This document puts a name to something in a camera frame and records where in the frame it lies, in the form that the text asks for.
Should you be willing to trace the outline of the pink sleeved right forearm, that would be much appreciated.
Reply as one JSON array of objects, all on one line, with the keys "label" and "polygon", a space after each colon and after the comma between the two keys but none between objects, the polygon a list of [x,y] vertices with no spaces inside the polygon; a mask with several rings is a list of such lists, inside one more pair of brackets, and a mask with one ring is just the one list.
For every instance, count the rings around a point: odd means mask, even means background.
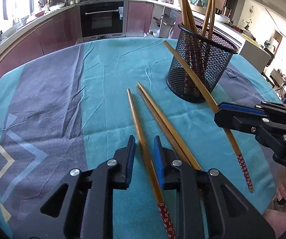
[{"label": "pink sleeved right forearm", "polygon": [[286,212],[267,209],[263,217],[273,228],[275,238],[280,238],[286,231]]}]

